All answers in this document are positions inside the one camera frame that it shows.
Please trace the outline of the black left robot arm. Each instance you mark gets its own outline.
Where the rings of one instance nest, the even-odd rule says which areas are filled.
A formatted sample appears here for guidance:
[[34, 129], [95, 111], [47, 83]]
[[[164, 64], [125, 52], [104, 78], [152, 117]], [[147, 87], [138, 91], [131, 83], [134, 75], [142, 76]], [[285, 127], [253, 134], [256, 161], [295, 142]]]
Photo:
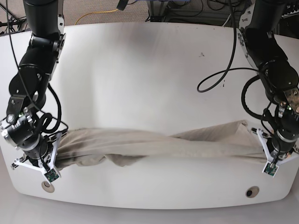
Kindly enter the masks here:
[[270, 166], [285, 160], [299, 138], [299, 75], [274, 35], [286, 4], [285, 0], [257, 0], [239, 20], [247, 60], [258, 70], [256, 79], [262, 81], [270, 104], [276, 105], [274, 116], [269, 109], [257, 116], [261, 122], [267, 121], [274, 131], [263, 145]]

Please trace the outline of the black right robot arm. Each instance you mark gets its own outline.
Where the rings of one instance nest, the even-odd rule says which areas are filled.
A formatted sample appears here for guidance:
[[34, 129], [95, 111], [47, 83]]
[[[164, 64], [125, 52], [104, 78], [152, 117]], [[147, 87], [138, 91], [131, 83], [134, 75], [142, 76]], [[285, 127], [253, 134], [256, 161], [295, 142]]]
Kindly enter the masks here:
[[42, 173], [52, 182], [60, 174], [55, 167], [59, 141], [66, 129], [60, 130], [62, 106], [57, 94], [57, 115], [44, 112], [46, 91], [51, 91], [54, 74], [66, 35], [63, 1], [26, 0], [24, 9], [32, 32], [26, 53], [16, 63], [17, 74], [9, 84], [10, 99], [6, 117], [0, 122], [2, 137], [23, 151], [12, 168], [23, 166]]

